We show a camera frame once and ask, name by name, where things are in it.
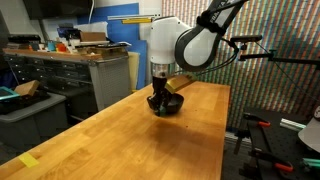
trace workbench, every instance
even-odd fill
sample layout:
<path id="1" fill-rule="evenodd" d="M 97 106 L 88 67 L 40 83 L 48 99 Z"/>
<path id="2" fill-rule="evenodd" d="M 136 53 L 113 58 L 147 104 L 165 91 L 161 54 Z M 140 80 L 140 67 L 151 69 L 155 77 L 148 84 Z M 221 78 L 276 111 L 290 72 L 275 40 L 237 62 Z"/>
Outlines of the workbench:
<path id="1" fill-rule="evenodd" d="M 104 54 L 3 51 L 19 83 L 38 80 L 40 89 L 67 97 L 69 119 L 87 119 L 130 94 L 124 47 L 106 49 Z"/>
<path id="2" fill-rule="evenodd" d="M 19 158 L 0 179 L 220 179 L 230 87 L 195 82 L 175 115 L 149 109 L 149 85 Z"/>

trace sticky note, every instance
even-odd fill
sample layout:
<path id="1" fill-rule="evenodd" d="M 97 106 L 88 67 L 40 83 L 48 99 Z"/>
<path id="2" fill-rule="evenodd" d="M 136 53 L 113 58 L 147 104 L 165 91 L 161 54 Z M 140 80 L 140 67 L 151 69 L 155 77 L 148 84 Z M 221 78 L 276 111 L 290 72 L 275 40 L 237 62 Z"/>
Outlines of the sticky note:
<path id="1" fill-rule="evenodd" d="M 23 153 L 18 157 L 28 168 L 36 166 L 39 164 L 34 157 L 31 156 L 29 153 Z"/>

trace wooden tabletop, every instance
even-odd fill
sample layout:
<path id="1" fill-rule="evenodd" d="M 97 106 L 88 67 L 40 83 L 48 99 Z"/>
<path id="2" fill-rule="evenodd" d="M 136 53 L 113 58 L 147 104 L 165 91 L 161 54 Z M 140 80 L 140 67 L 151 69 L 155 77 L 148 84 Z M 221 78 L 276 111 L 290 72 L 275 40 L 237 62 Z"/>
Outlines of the wooden tabletop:
<path id="1" fill-rule="evenodd" d="M 43 56 L 43 57 L 52 57 L 52 58 L 67 58 L 72 60 L 100 60 L 102 56 L 100 54 L 94 55 L 82 55 L 82 54 L 71 54 L 64 52 L 39 52 L 31 51 L 25 49 L 3 49 L 3 52 L 6 54 L 19 54 L 22 56 Z"/>
<path id="2" fill-rule="evenodd" d="M 0 166 L 0 179 L 220 179 L 230 87 L 195 82 L 178 114 L 157 117 L 152 87 Z"/>

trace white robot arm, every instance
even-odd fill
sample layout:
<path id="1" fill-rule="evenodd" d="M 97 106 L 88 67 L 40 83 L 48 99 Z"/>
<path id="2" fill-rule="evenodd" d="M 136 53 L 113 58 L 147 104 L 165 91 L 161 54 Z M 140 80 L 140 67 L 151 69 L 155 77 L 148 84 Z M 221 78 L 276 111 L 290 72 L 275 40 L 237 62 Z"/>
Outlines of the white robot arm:
<path id="1" fill-rule="evenodd" d="M 156 115 L 166 113 L 173 95 L 165 89 L 175 63 L 190 72 L 202 71 L 214 60 L 219 42 L 247 0 L 213 0 L 193 28 L 177 17 L 162 17 L 152 23 L 150 55 L 153 96 L 147 101 Z"/>

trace yellow tape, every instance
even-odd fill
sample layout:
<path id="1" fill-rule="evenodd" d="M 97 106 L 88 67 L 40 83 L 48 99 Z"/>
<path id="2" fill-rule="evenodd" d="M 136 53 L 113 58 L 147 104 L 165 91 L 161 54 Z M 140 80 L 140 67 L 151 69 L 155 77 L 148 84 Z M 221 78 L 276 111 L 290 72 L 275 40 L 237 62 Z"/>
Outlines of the yellow tape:
<path id="1" fill-rule="evenodd" d="M 39 164 L 34 157 L 31 156 L 29 153 L 23 153 L 18 157 L 28 168 L 36 166 Z"/>
<path id="2" fill-rule="evenodd" d="M 136 23 L 151 23 L 152 20 L 149 18 L 139 18 L 139 19 L 124 19 L 122 24 L 136 24 Z"/>

